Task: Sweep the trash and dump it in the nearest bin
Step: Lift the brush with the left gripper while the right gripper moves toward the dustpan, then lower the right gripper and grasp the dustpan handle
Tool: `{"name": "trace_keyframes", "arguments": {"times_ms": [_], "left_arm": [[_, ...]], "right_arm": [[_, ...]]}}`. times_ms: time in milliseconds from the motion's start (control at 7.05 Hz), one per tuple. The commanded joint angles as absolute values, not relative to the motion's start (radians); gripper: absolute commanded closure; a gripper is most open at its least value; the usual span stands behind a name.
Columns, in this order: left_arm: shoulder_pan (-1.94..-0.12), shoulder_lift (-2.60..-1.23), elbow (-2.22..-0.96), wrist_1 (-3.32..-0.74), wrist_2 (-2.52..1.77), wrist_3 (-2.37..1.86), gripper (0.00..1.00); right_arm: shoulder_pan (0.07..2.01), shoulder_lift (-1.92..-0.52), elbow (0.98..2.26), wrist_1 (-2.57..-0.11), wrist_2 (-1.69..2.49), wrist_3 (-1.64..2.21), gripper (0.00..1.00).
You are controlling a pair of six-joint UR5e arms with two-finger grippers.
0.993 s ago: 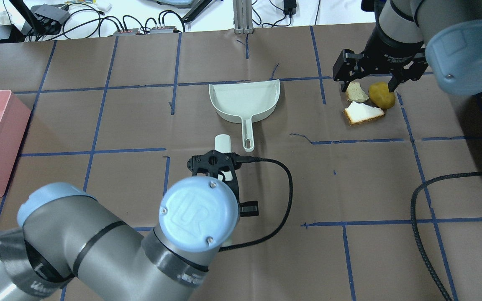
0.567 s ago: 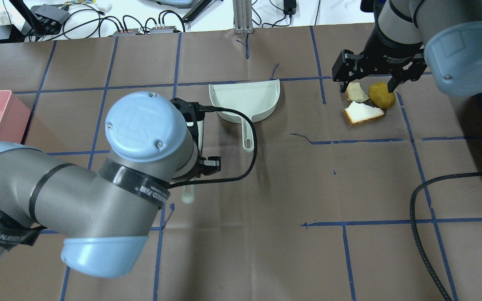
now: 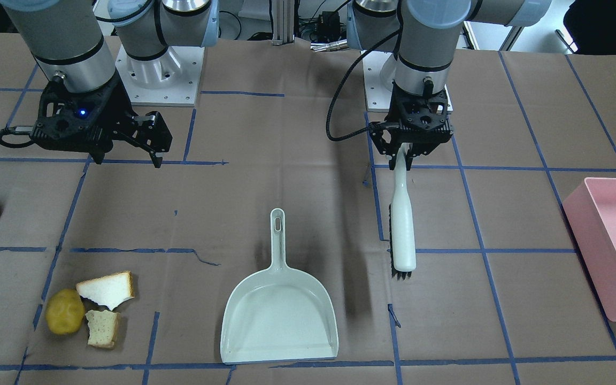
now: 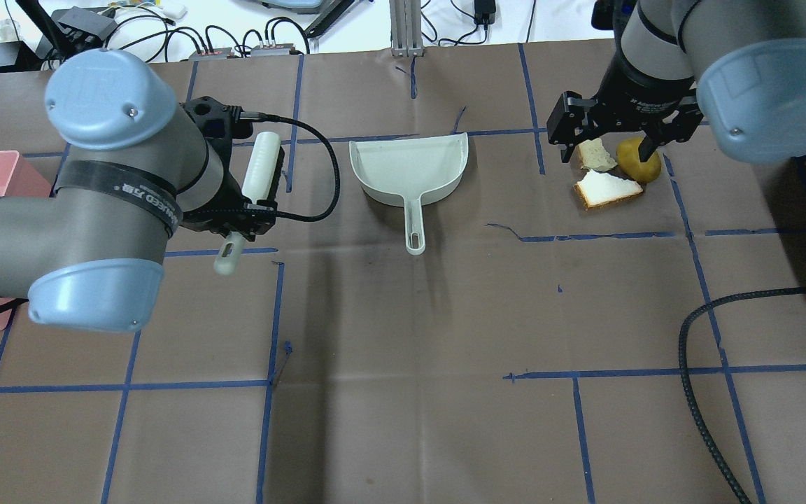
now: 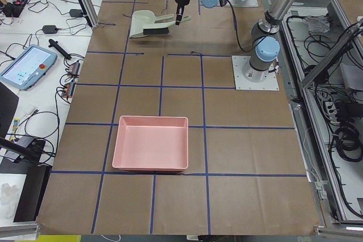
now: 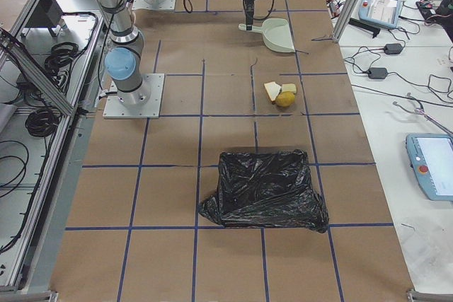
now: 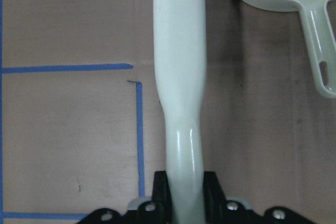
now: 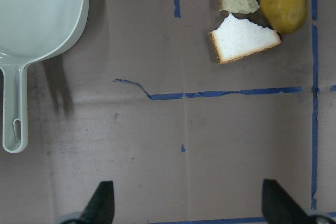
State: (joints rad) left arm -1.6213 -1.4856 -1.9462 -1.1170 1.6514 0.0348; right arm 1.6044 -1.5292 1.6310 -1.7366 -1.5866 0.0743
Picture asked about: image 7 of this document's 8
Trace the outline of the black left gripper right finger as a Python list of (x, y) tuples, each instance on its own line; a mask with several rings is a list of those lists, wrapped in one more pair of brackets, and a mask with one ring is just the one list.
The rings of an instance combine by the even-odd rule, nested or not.
[(215, 172), (204, 172), (203, 191), (207, 223), (223, 223), (226, 197)]

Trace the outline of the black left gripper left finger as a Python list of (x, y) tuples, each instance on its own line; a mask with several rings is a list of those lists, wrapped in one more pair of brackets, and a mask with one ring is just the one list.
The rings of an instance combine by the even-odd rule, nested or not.
[(162, 205), (164, 219), (171, 223), (171, 193), (166, 171), (156, 171), (154, 173), (152, 201)]

